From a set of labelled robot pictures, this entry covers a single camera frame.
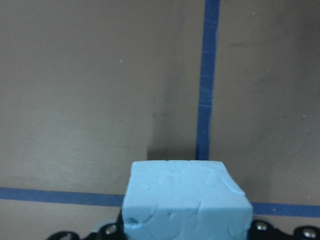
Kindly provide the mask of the light blue foam block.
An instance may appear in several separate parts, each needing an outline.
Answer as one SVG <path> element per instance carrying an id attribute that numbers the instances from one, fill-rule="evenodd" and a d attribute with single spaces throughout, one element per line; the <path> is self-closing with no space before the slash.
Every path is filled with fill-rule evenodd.
<path id="1" fill-rule="evenodd" d="M 130 240 L 244 240 L 253 207 L 220 161 L 131 165 L 122 204 Z"/>

